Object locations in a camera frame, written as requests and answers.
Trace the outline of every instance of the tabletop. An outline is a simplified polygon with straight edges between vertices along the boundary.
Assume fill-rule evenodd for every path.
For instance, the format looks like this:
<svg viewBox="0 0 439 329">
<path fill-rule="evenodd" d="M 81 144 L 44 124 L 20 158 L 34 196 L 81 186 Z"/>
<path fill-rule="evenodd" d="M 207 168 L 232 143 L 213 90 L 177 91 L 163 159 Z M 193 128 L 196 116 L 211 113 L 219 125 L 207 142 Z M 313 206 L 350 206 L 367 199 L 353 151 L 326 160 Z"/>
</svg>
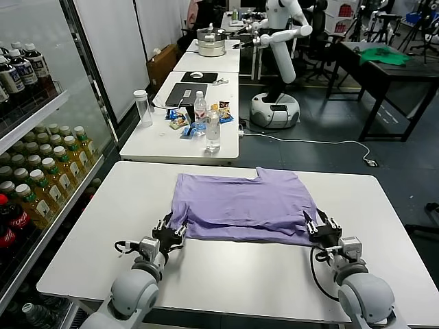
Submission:
<svg viewBox="0 0 439 329">
<path fill-rule="evenodd" d="M 226 54 L 218 57 L 201 56 L 194 46 L 186 51 L 178 61 L 174 71 L 201 71 L 201 72 L 239 72 L 240 49 L 233 49 L 232 46 L 239 43 L 239 40 L 225 40 Z"/>
<path fill-rule="evenodd" d="M 171 72 L 162 85 L 154 103 L 164 107 L 172 88 L 180 82 L 185 72 Z M 228 80 L 227 84 L 208 84 L 205 99 L 207 106 L 219 101 L 229 101 L 230 113 L 234 121 L 221 124 L 221 148 L 211 154 L 206 151 L 206 136 L 183 139 L 182 128 L 173 130 L 169 120 L 165 120 L 166 110 L 156 108 L 152 113 L 153 125 L 138 125 L 120 151 L 124 160 L 165 162 L 182 164 L 222 164 L 239 156 L 239 78 L 238 73 L 218 73 L 218 79 Z"/>
<path fill-rule="evenodd" d="M 179 173 L 255 178 L 254 169 L 118 162 L 48 266 L 40 292 L 102 301 L 132 266 L 115 241 L 149 235 L 170 210 Z M 439 293 L 378 181 L 368 175 L 297 172 L 318 207 L 357 236 L 370 273 L 393 289 L 411 326 L 439 326 Z M 322 286 L 335 293 L 329 267 L 316 263 Z M 280 243 L 186 239 L 170 254 L 158 308 L 314 322 L 349 322 L 325 297 L 309 268 L 309 248 Z"/>
</svg>

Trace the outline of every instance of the purple cloth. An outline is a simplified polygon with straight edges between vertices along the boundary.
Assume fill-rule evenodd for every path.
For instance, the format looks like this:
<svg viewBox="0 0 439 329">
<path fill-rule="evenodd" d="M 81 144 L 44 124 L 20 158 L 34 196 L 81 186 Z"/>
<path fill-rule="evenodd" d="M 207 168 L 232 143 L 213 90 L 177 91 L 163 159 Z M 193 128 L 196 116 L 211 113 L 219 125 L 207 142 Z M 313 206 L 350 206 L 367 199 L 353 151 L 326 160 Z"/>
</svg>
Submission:
<svg viewBox="0 0 439 329">
<path fill-rule="evenodd" d="M 172 228 L 187 221 L 189 238 L 311 245 L 303 211 L 316 205 L 292 171 L 256 168 L 255 179 L 178 175 Z"/>
</svg>

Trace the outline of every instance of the robotic hand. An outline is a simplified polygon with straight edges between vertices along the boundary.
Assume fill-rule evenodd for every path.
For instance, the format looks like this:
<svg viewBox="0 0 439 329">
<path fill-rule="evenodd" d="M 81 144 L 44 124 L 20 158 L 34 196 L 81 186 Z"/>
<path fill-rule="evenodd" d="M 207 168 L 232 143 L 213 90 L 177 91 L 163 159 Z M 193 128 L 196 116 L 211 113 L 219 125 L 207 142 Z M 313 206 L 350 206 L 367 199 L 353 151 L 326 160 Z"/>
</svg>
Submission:
<svg viewBox="0 0 439 329">
<path fill-rule="evenodd" d="M 319 289 L 329 298 L 339 301 L 355 328 L 370 329 L 370 325 L 387 320 L 384 328 L 408 329 L 395 306 L 392 289 L 386 281 L 370 273 L 361 259 L 361 242 L 357 237 L 342 238 L 342 228 L 321 210 L 317 210 L 323 225 L 315 226 L 304 211 L 309 240 L 318 247 L 311 250 L 311 272 Z M 316 260 L 328 262 L 334 272 L 334 280 L 340 286 L 338 298 L 329 295 L 319 285 L 313 266 Z"/>
<path fill-rule="evenodd" d="M 138 252 L 131 270 L 122 273 L 112 284 L 111 292 L 81 326 L 81 329 L 132 329 L 138 328 L 152 310 L 158 297 L 158 282 L 163 277 L 169 253 L 183 248 L 187 225 L 177 230 L 168 224 L 168 214 L 152 230 L 152 238 L 140 242 L 118 241 L 115 248 L 122 254 Z"/>
</svg>

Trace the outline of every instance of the table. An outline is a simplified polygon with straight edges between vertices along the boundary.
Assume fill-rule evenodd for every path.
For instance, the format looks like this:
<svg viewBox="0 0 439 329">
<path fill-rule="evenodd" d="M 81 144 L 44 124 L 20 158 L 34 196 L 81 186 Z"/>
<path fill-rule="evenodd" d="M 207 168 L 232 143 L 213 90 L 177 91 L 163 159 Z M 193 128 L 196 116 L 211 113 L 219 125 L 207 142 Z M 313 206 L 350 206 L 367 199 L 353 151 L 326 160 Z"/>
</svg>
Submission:
<svg viewBox="0 0 439 329">
<path fill-rule="evenodd" d="M 164 107 L 172 88 L 180 82 L 185 72 L 171 72 L 159 90 L 154 103 Z M 194 136 L 182 139 L 179 130 L 169 126 L 165 120 L 166 110 L 156 108 L 152 113 L 153 125 L 144 128 L 138 125 L 120 151 L 123 160 L 166 162 L 197 165 L 224 165 L 239 156 L 239 78 L 238 73 L 218 73 L 218 79 L 228 80 L 228 84 L 207 87 L 207 106 L 218 101 L 230 102 L 230 113 L 234 121 L 221 124 L 221 149 L 214 154 L 206 151 L 206 137 Z"/>
<path fill-rule="evenodd" d="M 194 47 L 191 45 L 192 51 L 186 51 L 181 59 L 178 61 L 174 71 L 184 72 L 239 72 L 239 54 L 240 49 L 233 49 L 232 46 L 239 43 L 239 40 L 225 40 L 226 54 L 219 57 L 205 57 L 199 55 Z"/>
<path fill-rule="evenodd" d="M 373 42 L 338 43 L 333 52 L 337 58 L 337 62 L 331 81 L 329 82 L 327 98 L 333 94 L 332 88 L 338 68 L 341 66 L 361 85 L 361 90 L 359 93 L 340 92 L 337 94 L 358 94 L 358 100 L 360 100 L 364 92 L 368 91 L 376 100 L 365 122 L 363 131 L 359 135 L 359 141 L 364 141 L 367 137 L 391 137 L 400 138 L 401 141 L 405 142 L 439 88 L 439 71 L 415 59 L 408 60 L 405 66 L 395 66 L 378 62 L 366 62 L 360 65 L 360 54 L 353 50 L 356 47 L 358 47 L 360 51 L 374 47 L 386 47 L 392 52 L 400 53 L 389 46 L 377 46 Z M 408 97 L 401 97 L 401 95 L 410 95 L 410 99 L 407 99 Z M 384 100 L 410 121 L 404 133 L 368 133 Z"/>
<path fill-rule="evenodd" d="M 37 284 L 41 293 L 76 302 L 102 301 L 135 255 L 119 257 L 115 241 L 139 240 L 171 207 L 179 173 L 254 178 L 254 169 L 118 162 Z M 357 236 L 371 273 L 392 287 L 411 326 L 439 326 L 439 292 L 378 181 L 369 175 L 298 172 L 320 209 Z M 334 293 L 326 264 L 319 281 Z M 309 269 L 309 248 L 278 243 L 187 239 L 172 252 L 157 308 L 231 313 L 294 321 L 346 323 Z"/>
</svg>

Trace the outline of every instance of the water bottle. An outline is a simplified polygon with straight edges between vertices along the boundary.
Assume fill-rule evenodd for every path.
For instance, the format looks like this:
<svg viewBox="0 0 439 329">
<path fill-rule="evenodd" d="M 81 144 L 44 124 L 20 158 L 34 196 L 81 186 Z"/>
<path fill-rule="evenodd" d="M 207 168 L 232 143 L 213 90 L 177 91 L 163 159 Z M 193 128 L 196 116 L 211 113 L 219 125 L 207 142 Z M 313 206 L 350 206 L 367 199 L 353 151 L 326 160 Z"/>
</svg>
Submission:
<svg viewBox="0 0 439 329">
<path fill-rule="evenodd" d="M 136 101 L 137 110 L 139 111 L 140 122 L 142 127 L 150 127 L 152 125 L 152 117 L 150 112 L 150 104 L 148 103 L 148 94 L 144 90 L 134 91 L 134 100 Z"/>
<path fill-rule="evenodd" d="M 57 316 L 50 310 L 41 305 L 26 303 L 22 311 L 26 315 L 27 322 L 40 329 L 51 329 L 57 323 Z"/>
<path fill-rule="evenodd" d="M 193 110 L 195 112 L 195 128 L 197 129 L 197 134 L 203 135 L 206 133 L 207 104 L 204 100 L 202 91 L 197 91 L 196 95 L 197 99 L 193 103 Z"/>
<path fill-rule="evenodd" d="M 221 146 L 220 117 L 215 111 L 211 111 L 206 118 L 206 148 L 210 152 L 216 152 Z"/>
</svg>

